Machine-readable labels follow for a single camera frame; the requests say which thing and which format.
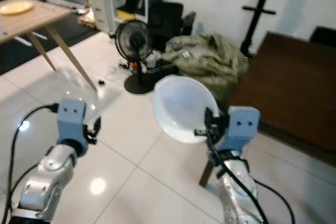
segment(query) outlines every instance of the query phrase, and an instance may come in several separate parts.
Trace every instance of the white tile floor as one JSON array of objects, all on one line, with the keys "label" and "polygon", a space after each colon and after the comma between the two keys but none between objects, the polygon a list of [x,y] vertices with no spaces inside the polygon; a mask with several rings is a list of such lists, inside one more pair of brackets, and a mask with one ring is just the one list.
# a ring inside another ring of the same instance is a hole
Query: white tile floor
[{"label": "white tile floor", "polygon": [[[9,146],[18,121],[32,108],[68,96],[88,102],[88,121],[101,114],[102,130],[98,145],[79,160],[53,223],[221,223],[214,177],[208,190],[198,186],[207,159],[205,146],[171,140],[154,120],[152,94],[124,91],[125,73],[109,74],[121,57],[107,35],[99,33],[72,49],[95,82],[107,81],[98,97],[59,48],[49,52],[60,69],[56,73],[37,57],[0,77],[0,217]],[[57,138],[55,115],[40,112],[29,122],[19,136],[14,178]],[[297,223],[336,222],[336,168],[262,134],[244,155],[252,175],[289,200]],[[259,201],[271,223],[289,223],[286,208],[273,194],[260,188]]]}]

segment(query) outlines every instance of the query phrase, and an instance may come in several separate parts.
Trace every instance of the yellow plate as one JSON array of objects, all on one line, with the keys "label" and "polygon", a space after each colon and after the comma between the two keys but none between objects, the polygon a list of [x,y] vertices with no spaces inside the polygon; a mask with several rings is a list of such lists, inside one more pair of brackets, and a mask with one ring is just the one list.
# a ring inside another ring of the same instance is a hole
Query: yellow plate
[{"label": "yellow plate", "polygon": [[0,13],[3,15],[14,15],[24,13],[33,7],[33,3],[29,1],[14,2],[0,7]]}]

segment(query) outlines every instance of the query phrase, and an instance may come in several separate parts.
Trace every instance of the black cable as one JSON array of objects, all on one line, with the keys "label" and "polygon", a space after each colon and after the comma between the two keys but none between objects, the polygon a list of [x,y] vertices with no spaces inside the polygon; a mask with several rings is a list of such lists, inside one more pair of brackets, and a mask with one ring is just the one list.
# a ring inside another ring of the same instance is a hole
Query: black cable
[{"label": "black cable", "polygon": [[[13,193],[15,192],[15,190],[16,190],[16,187],[19,185],[19,183],[21,182],[21,180],[31,171],[31,170],[33,170],[34,168],[36,168],[38,166],[38,163],[37,164],[35,164],[35,165],[33,165],[31,168],[29,168],[27,171],[25,171],[22,175],[21,175],[21,177],[16,181],[16,183],[14,184],[14,186],[13,186],[13,188],[12,188],[12,190],[10,191],[10,198],[11,198],[11,200],[12,200],[12,196],[13,196]],[[13,211],[13,206],[12,206],[12,204],[10,204],[10,206],[9,206],[9,209],[11,210],[11,212]]]},{"label": "black cable", "polygon": [[294,213],[293,213],[293,211],[292,211],[292,209],[291,209],[289,203],[286,201],[286,199],[285,199],[280,193],[278,193],[277,191],[275,191],[273,188],[269,187],[268,185],[265,185],[264,183],[262,183],[262,182],[260,182],[260,181],[258,181],[258,180],[256,180],[256,179],[254,179],[254,181],[255,181],[257,184],[259,184],[259,185],[265,187],[266,189],[270,190],[272,193],[274,193],[275,195],[277,195],[277,196],[283,201],[283,203],[285,203],[285,205],[286,205],[286,207],[288,208],[288,211],[289,211],[289,213],[290,213],[291,223],[292,223],[292,224],[295,224],[295,216],[294,216]]},{"label": "black cable", "polygon": [[13,140],[12,140],[12,146],[10,149],[10,158],[9,158],[9,170],[8,170],[8,179],[7,179],[7,195],[6,195],[6,204],[5,204],[5,209],[4,209],[4,215],[3,215],[3,219],[2,219],[2,224],[6,224],[7,221],[7,215],[8,215],[8,210],[10,209],[10,206],[12,204],[12,199],[11,199],[11,187],[12,187],[12,179],[13,179],[13,168],[14,168],[14,156],[15,156],[15,145],[16,145],[16,139],[19,133],[19,129],[20,126],[23,124],[24,121],[26,121],[32,114],[34,114],[35,112],[41,110],[41,109],[50,109],[52,112],[57,112],[58,110],[58,103],[54,103],[54,104],[49,104],[49,105],[43,105],[40,107],[37,107],[35,109],[33,109],[32,111],[30,111],[19,123]]},{"label": "black cable", "polygon": [[260,216],[262,218],[262,223],[264,224],[269,224],[266,215],[263,211],[263,209],[261,208],[260,204],[258,203],[257,199],[254,197],[254,195],[250,192],[250,190],[236,177],[236,175],[234,175],[233,172],[231,172],[231,170],[225,165],[225,163],[223,162],[223,160],[221,159],[221,157],[219,156],[216,148],[214,147],[214,144],[211,141],[211,136],[209,131],[206,131],[206,135],[207,135],[207,143],[208,143],[208,147],[211,149],[210,151],[215,154],[219,164],[221,165],[221,167],[224,169],[224,171],[226,171],[228,173],[228,175],[238,184],[238,186],[240,186],[244,192],[246,192],[246,194],[251,198],[251,200],[253,201],[254,205],[256,206],[256,208],[258,209]]}]

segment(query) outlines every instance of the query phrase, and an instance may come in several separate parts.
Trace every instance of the wooden table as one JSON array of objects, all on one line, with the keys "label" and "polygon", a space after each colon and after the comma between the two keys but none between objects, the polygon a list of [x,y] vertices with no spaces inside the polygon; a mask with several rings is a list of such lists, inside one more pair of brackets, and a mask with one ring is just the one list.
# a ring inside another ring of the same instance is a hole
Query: wooden table
[{"label": "wooden table", "polygon": [[76,57],[70,51],[67,44],[64,42],[60,34],[56,31],[56,29],[52,25],[52,23],[70,15],[71,11],[69,9],[60,6],[36,0],[5,0],[0,2],[0,5],[4,6],[19,1],[31,1],[34,3],[34,7],[32,10],[29,10],[25,13],[18,15],[10,15],[10,16],[0,15],[0,30],[3,30],[6,33],[6,34],[0,33],[0,44],[10,39],[13,39],[15,36],[27,34],[31,43],[33,43],[33,45],[36,47],[39,53],[46,59],[51,68],[54,71],[56,71],[55,66],[50,61],[43,46],[36,38],[36,36],[32,33],[32,31],[35,29],[45,27],[46,30],[52,36],[52,38],[55,40],[55,42],[68,56],[69,60],[75,65],[75,67],[81,73],[81,75],[86,79],[86,81],[90,84],[90,86],[95,91],[97,91],[97,88],[95,87],[89,76],[86,74],[83,67],[80,65]]},{"label": "wooden table", "polygon": [[268,33],[231,105],[256,107],[271,134],[335,164],[334,48]]}]

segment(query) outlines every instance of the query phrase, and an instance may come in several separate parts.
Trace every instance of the electric fan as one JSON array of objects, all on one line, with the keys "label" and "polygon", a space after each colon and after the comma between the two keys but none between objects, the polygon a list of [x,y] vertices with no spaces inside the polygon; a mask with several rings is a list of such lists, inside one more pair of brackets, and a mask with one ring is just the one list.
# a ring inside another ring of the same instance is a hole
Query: electric fan
[{"label": "electric fan", "polygon": [[137,73],[129,76],[125,89],[133,94],[145,94],[152,91],[155,81],[142,72],[141,61],[152,52],[152,40],[147,25],[140,20],[127,20],[119,25],[114,35],[119,54],[128,63],[136,62]]}]

